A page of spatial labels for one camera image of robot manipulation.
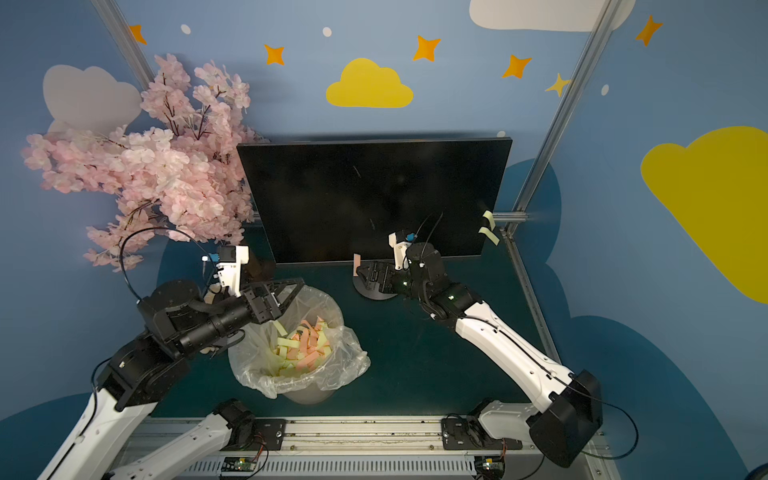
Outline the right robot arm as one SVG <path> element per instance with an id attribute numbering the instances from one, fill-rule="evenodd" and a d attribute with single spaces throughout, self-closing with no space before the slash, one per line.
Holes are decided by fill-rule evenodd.
<path id="1" fill-rule="evenodd" d="M 601 384 L 590 372 L 573 373 L 508 326 L 467 285 L 449 278 L 428 242 L 400 242 L 391 262 L 356 259 L 353 284 L 372 300 L 413 299 L 434 321 L 452 329 L 503 370 L 530 404 L 492 401 L 477 416 L 494 439 L 529 441 L 552 463 L 567 468 L 603 424 Z"/>

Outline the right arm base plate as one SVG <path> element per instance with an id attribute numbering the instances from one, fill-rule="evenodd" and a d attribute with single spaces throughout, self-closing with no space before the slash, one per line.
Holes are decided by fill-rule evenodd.
<path id="1" fill-rule="evenodd" d="M 521 450 L 520 440 L 494 439 L 472 416 L 448 414 L 440 420 L 443 448 L 449 451 L 459 450 Z"/>

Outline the pink sticky note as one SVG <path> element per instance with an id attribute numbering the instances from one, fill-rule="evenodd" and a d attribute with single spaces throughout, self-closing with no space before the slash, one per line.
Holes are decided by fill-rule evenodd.
<path id="1" fill-rule="evenodd" d="M 361 266 L 361 256 L 360 254 L 355 253 L 353 255 L 353 276 L 358 276 L 358 269 Z"/>

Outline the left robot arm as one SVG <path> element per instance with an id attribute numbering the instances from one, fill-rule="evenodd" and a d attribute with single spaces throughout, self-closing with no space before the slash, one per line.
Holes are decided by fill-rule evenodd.
<path id="1" fill-rule="evenodd" d="M 198 353 L 224 347 L 249 324 L 279 319 L 304 285 L 300 278 L 256 282 L 209 304 L 194 282 L 175 280 L 139 299 L 144 331 L 94 369 L 88 405 L 41 478 L 172 478 L 229 445 L 233 431 L 248 416 L 233 401 L 138 466 L 108 470 L 133 432 L 189 373 Z"/>

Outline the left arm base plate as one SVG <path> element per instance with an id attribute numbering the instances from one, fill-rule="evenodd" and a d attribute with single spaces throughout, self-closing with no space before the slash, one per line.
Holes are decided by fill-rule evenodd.
<path id="1" fill-rule="evenodd" d="M 269 451 L 279 451 L 286 425 L 285 419 L 278 418 L 244 420 L 232 429 L 223 451 L 258 451 L 262 446 Z"/>

